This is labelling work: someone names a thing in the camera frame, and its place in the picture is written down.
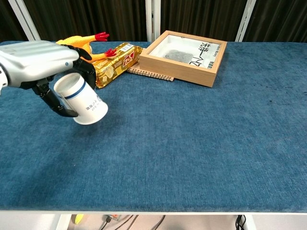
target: spiral notebook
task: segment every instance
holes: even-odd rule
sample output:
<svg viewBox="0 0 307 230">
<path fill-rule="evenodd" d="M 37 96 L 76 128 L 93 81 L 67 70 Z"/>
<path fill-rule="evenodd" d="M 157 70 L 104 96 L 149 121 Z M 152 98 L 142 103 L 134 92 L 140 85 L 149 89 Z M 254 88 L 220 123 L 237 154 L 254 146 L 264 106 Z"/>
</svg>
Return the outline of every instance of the spiral notebook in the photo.
<svg viewBox="0 0 307 230">
<path fill-rule="evenodd" d="M 163 74 L 158 74 L 158 73 L 142 70 L 142 69 L 140 69 L 140 65 L 139 65 L 138 62 L 136 64 L 134 64 L 132 67 L 130 67 L 128 69 L 128 72 L 138 74 L 138 75 L 147 76 L 147 77 L 151 77 L 151 78 L 158 78 L 158 79 L 162 79 L 162 80 L 166 80 L 166 81 L 173 81 L 174 80 L 174 78 L 163 75 Z"/>
</svg>

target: blue stripe on cup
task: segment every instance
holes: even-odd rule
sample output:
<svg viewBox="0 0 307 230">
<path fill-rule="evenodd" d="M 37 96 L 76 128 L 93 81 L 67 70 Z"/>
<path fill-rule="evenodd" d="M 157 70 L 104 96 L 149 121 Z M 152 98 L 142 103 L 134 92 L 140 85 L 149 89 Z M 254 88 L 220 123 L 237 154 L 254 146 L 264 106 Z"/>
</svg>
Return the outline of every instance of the blue stripe on cup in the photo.
<svg viewBox="0 0 307 230">
<path fill-rule="evenodd" d="M 77 96 L 77 95 L 85 88 L 85 84 L 86 84 L 86 82 L 84 81 L 83 85 L 81 86 L 81 88 L 80 88 L 77 92 L 73 93 L 73 94 L 70 95 L 70 96 L 64 97 L 64 98 L 65 98 L 66 100 L 68 100 L 68 99 L 71 99 L 71 98 Z"/>
</svg>

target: blue table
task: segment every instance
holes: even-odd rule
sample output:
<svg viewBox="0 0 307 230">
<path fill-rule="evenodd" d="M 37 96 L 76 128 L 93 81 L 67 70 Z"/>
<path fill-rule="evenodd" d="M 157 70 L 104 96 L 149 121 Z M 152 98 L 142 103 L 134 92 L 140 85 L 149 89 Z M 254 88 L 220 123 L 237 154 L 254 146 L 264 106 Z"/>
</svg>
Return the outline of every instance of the blue table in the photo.
<svg viewBox="0 0 307 230">
<path fill-rule="evenodd" d="M 0 209 L 307 212 L 307 44 L 228 43 L 213 88 L 124 73 L 97 93 L 81 126 L 2 90 Z"/>
</svg>

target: gold snack package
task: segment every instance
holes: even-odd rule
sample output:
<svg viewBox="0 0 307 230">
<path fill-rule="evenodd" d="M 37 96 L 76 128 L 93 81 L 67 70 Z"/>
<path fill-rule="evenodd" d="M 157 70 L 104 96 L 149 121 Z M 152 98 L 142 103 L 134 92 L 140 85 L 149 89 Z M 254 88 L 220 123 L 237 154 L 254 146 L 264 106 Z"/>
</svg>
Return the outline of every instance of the gold snack package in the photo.
<svg viewBox="0 0 307 230">
<path fill-rule="evenodd" d="M 133 66 L 138 60 L 142 52 L 139 46 L 130 43 L 122 43 L 115 48 L 116 56 L 93 62 L 96 70 L 96 86 L 103 88 L 111 81 L 117 78 L 121 73 Z"/>
</svg>

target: wooden frame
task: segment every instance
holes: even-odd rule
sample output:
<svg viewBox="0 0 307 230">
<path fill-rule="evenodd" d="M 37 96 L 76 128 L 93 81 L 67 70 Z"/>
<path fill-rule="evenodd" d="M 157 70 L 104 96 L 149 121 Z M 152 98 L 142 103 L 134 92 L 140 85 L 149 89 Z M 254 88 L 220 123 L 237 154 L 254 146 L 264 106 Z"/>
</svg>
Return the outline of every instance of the wooden frame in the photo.
<svg viewBox="0 0 307 230">
<path fill-rule="evenodd" d="M 204 67 L 190 65 L 188 63 L 182 63 L 173 61 L 170 59 L 155 57 L 150 53 L 168 36 L 174 35 L 183 38 L 190 38 L 193 40 L 199 40 L 204 42 L 211 42 L 220 45 L 220 49 L 216 55 L 214 64 L 211 69 Z M 215 40 L 211 38 L 205 38 L 200 36 L 194 36 L 189 34 L 177 33 L 173 31 L 165 31 L 159 36 L 148 48 L 144 49 L 140 54 L 140 68 L 143 70 L 164 74 L 176 79 L 184 81 L 190 81 L 196 84 L 212 87 L 217 71 L 220 67 L 222 57 L 226 49 L 227 42 Z"/>
</svg>

